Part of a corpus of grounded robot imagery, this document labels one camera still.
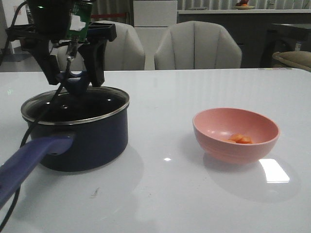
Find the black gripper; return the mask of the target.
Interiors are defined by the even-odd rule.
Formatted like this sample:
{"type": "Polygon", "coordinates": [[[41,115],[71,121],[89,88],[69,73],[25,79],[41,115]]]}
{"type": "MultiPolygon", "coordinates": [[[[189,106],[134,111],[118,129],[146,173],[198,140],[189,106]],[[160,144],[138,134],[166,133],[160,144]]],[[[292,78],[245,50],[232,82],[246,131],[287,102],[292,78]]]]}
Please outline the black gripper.
{"type": "MultiPolygon", "coordinates": [[[[15,10],[11,26],[5,30],[6,42],[20,38],[42,39],[35,41],[31,54],[51,85],[59,83],[56,76],[60,73],[60,68],[56,56],[50,54],[49,41],[57,43],[67,40],[65,37],[73,3],[74,0],[25,0],[15,10]],[[33,23],[16,25],[17,15],[25,5],[30,10],[33,23]]],[[[83,58],[89,81],[93,87],[98,87],[104,83],[106,40],[116,38],[116,29],[113,24],[92,26],[92,23],[90,20],[85,41],[75,42],[89,42],[81,45],[78,52],[83,58]]]]}

